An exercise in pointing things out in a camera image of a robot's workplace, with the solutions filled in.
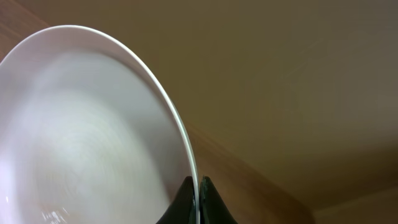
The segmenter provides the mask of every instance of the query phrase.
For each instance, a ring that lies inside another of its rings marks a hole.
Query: white plate
[[[0,64],[0,223],[154,224],[188,175],[198,205],[177,111],[114,38],[51,27]]]

